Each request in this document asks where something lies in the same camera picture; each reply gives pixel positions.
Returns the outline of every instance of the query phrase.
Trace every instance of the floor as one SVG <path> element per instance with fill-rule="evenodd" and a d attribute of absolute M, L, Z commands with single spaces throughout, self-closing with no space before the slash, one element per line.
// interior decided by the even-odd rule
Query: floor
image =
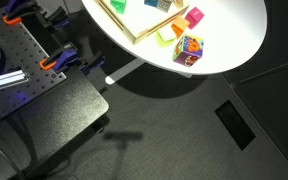
<path fill-rule="evenodd" d="M 144 64 L 107 85 L 105 77 L 134 57 L 92 20 L 74 23 L 84 26 L 69 28 L 82 57 L 101 50 L 107 58 L 88 78 L 110 104 L 108 123 L 63 148 L 33 179 L 288 179 L 288 162 L 221 74 L 187 79 Z M 227 100 L 256 135 L 243 151 L 215 114 Z"/>
<path fill-rule="evenodd" d="M 145 64 L 106 85 L 104 78 L 134 57 L 92 20 L 77 18 L 85 28 L 68 31 L 82 57 L 101 50 L 108 59 L 88 77 L 110 104 L 100 119 L 108 123 L 101 134 L 85 131 L 31 178 L 288 179 L 288 67 L 247 80 L 288 63 L 288 2 L 265 2 L 271 21 L 259 52 L 223 75 L 190 79 Z M 256 135 L 243 151 L 214 112 L 227 100 Z"/>

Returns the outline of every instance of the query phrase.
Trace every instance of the printed cube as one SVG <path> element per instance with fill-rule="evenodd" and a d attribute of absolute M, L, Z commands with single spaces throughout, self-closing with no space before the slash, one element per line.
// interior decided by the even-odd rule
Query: printed cube
<path fill-rule="evenodd" d="M 124 14 L 126 0 L 110 0 L 110 4 L 114 7 L 117 13 Z"/>
<path fill-rule="evenodd" d="M 162 10 L 164 12 L 168 12 L 172 3 L 173 3 L 173 0 L 158 0 L 156 7 L 159 10 Z"/>
<path fill-rule="evenodd" d="M 181 16 L 177 16 L 172 24 L 172 29 L 176 34 L 176 37 L 179 38 L 185 31 L 185 29 L 188 27 L 190 22 L 188 22 L 186 19 L 182 18 Z"/>
<path fill-rule="evenodd" d="M 144 0 L 144 4 L 156 7 L 158 0 Z"/>
<path fill-rule="evenodd" d="M 194 7 L 190 12 L 187 13 L 185 19 L 190 22 L 188 28 L 193 29 L 204 17 L 202 11 Z"/>
<path fill-rule="evenodd" d="M 203 46 L 202 38 L 185 34 L 175 47 L 173 60 L 190 67 L 202 58 Z"/>
<path fill-rule="evenodd" d="M 156 40 L 161 47 L 171 45 L 174 39 L 176 39 L 176 35 L 171 27 L 165 26 L 157 30 Z"/>

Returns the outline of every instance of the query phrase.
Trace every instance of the metal breadboard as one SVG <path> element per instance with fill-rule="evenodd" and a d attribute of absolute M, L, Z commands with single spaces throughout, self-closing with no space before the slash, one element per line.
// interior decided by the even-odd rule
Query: metal breadboard
<path fill-rule="evenodd" d="M 4 9 L 0 9 L 0 50 L 5 58 L 4 71 L 11 72 L 20 66 L 30 80 L 0 90 L 0 119 L 66 79 L 63 73 L 40 69 L 39 61 L 48 57 L 48 54 L 24 24 L 7 26 L 2 20 L 4 13 Z"/>

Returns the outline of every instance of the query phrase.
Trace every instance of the table leg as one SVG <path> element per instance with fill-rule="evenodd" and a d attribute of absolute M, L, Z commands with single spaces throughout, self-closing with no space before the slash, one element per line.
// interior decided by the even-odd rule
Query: table leg
<path fill-rule="evenodd" d="M 187 74 L 187 73 L 178 73 L 186 78 L 191 78 L 192 77 L 192 74 Z"/>
<path fill-rule="evenodd" d="M 117 71 L 115 71 L 111 75 L 107 76 L 105 78 L 105 82 L 107 84 L 114 84 L 116 81 L 118 81 L 122 77 L 126 76 L 128 73 L 132 72 L 133 70 L 135 70 L 136 68 L 138 68 L 142 64 L 144 64 L 144 61 L 139 59 L 139 58 L 136 58 L 132 62 L 126 64 L 125 66 L 118 69 Z"/>

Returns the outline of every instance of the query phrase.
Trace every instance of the wooden tray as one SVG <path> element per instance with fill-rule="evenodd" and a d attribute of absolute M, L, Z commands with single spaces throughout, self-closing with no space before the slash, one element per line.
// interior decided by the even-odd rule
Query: wooden tray
<path fill-rule="evenodd" d="M 173 3 L 166 13 L 155 7 L 145 5 L 144 0 L 128 0 L 124 14 L 118 14 L 114 7 L 110 5 L 110 0 L 98 1 L 100 6 L 134 44 L 172 22 L 176 16 L 183 15 L 189 6 L 185 0 L 182 6 Z"/>

